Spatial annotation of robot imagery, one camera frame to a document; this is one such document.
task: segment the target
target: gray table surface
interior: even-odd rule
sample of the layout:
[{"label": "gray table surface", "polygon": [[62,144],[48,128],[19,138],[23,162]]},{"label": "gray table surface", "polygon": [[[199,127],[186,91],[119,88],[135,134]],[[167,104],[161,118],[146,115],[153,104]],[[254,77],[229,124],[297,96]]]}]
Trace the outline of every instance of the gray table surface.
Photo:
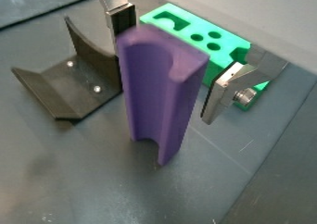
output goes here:
[{"label": "gray table surface", "polygon": [[[130,0],[139,14],[162,0]],[[249,112],[230,107],[209,126],[202,86],[181,151],[131,142],[118,96],[83,121],[54,121],[10,69],[43,71],[75,53],[68,15],[113,52],[103,9],[88,0],[0,31],[0,223],[218,223],[316,83],[290,65]]]}]

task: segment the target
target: green block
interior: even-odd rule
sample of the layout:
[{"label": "green block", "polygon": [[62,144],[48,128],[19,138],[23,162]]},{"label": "green block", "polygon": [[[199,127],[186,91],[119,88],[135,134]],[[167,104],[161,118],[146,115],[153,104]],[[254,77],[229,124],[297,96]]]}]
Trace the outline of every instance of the green block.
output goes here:
[{"label": "green block", "polygon": [[[250,43],[242,37],[201,19],[178,6],[173,4],[161,6],[141,16],[141,22],[155,25],[210,55],[203,78],[203,83],[207,87],[210,87],[214,78],[233,61],[238,61],[242,64],[246,63],[244,58],[249,51]],[[253,87],[257,91],[257,98],[265,90],[268,83],[264,82]],[[238,103],[236,105],[242,110],[248,110],[257,98],[249,106],[242,106]]]}]

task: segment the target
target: purple block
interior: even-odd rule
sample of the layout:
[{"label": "purple block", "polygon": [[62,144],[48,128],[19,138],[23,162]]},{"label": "purple block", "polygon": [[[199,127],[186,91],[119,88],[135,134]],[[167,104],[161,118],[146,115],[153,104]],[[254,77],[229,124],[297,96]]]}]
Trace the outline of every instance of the purple block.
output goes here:
[{"label": "purple block", "polygon": [[209,55],[153,25],[117,40],[126,112],[134,141],[158,143],[158,163],[179,150]]}]

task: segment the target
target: metal plate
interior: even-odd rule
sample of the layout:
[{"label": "metal plate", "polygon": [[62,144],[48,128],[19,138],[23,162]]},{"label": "metal plate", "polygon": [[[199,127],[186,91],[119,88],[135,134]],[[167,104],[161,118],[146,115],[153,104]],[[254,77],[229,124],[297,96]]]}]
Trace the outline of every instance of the metal plate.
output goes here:
[{"label": "metal plate", "polygon": [[86,39],[66,19],[78,55],[43,73],[14,68],[18,79],[56,119],[82,119],[122,91],[118,57]]}]

